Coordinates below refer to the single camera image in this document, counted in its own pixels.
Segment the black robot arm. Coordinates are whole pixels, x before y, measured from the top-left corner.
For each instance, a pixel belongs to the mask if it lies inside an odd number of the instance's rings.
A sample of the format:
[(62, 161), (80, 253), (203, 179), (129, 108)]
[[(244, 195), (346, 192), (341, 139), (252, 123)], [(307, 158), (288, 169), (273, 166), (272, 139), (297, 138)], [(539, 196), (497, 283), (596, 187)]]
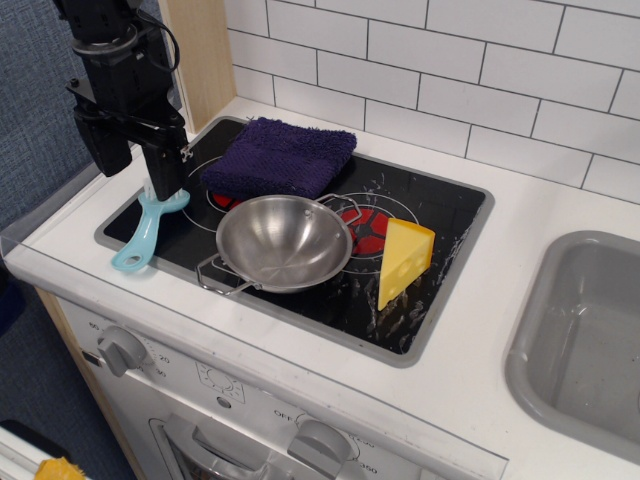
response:
[(91, 157), (107, 177), (132, 161), (141, 146), (156, 197), (184, 185), (189, 153), (185, 120), (168, 95), (180, 60), (174, 35), (138, 1), (59, 1), (85, 77), (67, 85), (74, 120)]

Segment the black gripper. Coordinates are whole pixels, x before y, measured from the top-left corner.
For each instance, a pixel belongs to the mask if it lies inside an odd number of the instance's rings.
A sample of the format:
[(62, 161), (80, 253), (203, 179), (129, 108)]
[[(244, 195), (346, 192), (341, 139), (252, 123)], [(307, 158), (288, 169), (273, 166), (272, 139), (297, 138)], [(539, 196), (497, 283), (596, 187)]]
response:
[(128, 140), (135, 140), (160, 201), (183, 187), (189, 154), (184, 119), (168, 100), (179, 48), (168, 54), (166, 31), (161, 23), (73, 23), (71, 46), (86, 77), (68, 84), (76, 127), (98, 169), (114, 176), (128, 167)]

